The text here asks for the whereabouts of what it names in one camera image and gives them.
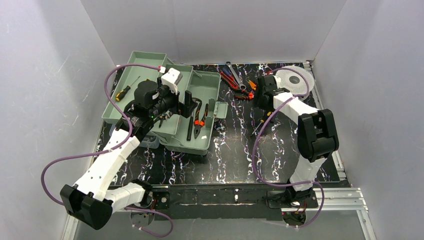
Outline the black orange pliers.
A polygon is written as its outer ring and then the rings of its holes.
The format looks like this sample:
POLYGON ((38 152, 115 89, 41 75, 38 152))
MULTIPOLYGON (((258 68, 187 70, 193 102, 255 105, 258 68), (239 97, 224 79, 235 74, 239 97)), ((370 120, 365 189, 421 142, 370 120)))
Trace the black orange pliers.
POLYGON ((195 110, 195 115, 194 115, 194 138, 196 139, 201 131, 201 128, 205 125, 205 121, 206 121, 206 117, 208 116, 209 113, 209 104, 206 103, 205 108, 204 108, 204 113, 202 118, 200 119, 200 110, 202 108, 202 100, 199 98, 194 98, 195 102, 197 103, 197 107, 195 110))

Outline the grey green tool box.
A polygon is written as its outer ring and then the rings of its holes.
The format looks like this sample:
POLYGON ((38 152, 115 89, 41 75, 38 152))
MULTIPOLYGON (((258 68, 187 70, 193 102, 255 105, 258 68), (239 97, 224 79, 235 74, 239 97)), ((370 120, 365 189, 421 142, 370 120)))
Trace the grey green tool box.
MULTIPOLYGON (((221 76, 216 72, 196 71, 189 65, 174 64, 165 53, 152 53, 133 51, 128 60, 129 64, 143 64, 149 66, 164 66, 167 68, 175 68, 182 73, 182 79, 177 84, 178 91, 184 95, 188 90, 192 93, 194 98, 202 101, 199 118, 201 119, 204 114, 205 105, 209 104, 208 115, 205 118, 205 125, 201 128, 197 138, 192 133, 191 141, 187 141, 187 133, 189 127, 189 118, 183 116, 172 115, 170 119, 163 122, 159 128, 159 122, 155 123, 152 130, 148 135, 156 136, 159 138, 161 145, 173 152, 181 152, 187 154, 201 155, 207 154, 210 146, 212 132, 215 119, 225 119, 227 116, 228 104, 218 101, 221 76)), ((141 81, 149 79, 157 82, 157 78, 161 76, 158 71, 144 67, 126 67, 123 70, 121 78, 116 85, 117 92, 130 85, 138 76, 141 76, 129 90, 126 97, 116 102, 116 105, 124 110, 124 107, 134 99, 134 91, 136 85, 141 81)), ((116 125, 122 115, 114 108, 111 103, 108 103, 102 114, 102 119, 108 123, 116 125)))

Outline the black yellow screwdriver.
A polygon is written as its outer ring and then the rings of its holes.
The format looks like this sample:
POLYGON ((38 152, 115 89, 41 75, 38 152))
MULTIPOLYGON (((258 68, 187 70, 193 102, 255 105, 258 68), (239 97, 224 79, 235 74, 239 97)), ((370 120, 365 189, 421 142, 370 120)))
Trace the black yellow screwdriver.
POLYGON ((120 102, 127 95, 127 93, 130 91, 131 87, 137 82, 137 80, 139 78, 140 78, 140 76, 138 76, 130 85, 127 85, 123 90, 118 92, 115 96, 115 100, 117 102, 120 102))

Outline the claw hammer black handle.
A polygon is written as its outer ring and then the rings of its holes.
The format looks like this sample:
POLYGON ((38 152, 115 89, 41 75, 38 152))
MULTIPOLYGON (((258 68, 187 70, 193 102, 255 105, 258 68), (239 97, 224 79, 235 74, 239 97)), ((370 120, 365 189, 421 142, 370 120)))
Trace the claw hammer black handle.
POLYGON ((193 112, 190 116, 190 119, 189 119, 189 125, 188 125, 187 136, 186 136, 187 141, 191 141, 191 139, 192 139, 192 133, 193 133, 193 127, 194 127, 194 117, 195 117, 195 113, 193 112))

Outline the black long nose pliers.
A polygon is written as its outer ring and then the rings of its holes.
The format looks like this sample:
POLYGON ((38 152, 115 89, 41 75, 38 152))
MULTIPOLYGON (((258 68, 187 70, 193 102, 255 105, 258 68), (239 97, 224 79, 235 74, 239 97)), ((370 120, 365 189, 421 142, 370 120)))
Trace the black long nose pliers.
POLYGON ((164 113, 164 114, 162 114, 161 116, 159 116, 155 121, 157 122, 157 121, 159 121, 159 125, 158 125, 158 127, 160 128, 162 125, 163 125, 163 123, 164 123, 164 121, 165 120, 167 120, 167 119, 169 119, 170 117, 171 117, 171 113, 169 113, 169 112, 166 112, 166 113, 164 113))

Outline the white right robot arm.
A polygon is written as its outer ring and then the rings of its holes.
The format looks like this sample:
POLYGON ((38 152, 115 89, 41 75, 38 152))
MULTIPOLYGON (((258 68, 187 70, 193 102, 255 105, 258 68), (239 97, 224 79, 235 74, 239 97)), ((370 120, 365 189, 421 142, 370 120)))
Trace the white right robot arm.
POLYGON ((287 187, 295 193, 305 192, 312 188, 321 165, 339 148, 334 114, 329 109, 309 106, 279 82, 275 75, 258 77, 253 102, 271 111, 272 116, 280 112, 297 124, 300 156, 287 187))

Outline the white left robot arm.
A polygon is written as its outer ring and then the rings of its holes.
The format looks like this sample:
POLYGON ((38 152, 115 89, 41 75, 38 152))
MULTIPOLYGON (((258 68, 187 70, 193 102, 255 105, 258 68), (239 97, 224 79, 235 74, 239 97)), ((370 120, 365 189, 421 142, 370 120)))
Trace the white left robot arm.
POLYGON ((133 180, 110 190, 109 186, 127 157, 140 145, 161 114, 171 112, 189 118, 197 103, 186 90, 180 93, 164 81, 141 81, 134 99, 121 111, 123 116, 115 127, 108 146, 118 144, 100 154, 89 169, 72 186, 64 185, 60 197, 69 215, 95 230, 106 225, 112 214, 133 204, 145 203, 152 191, 146 181, 133 180))

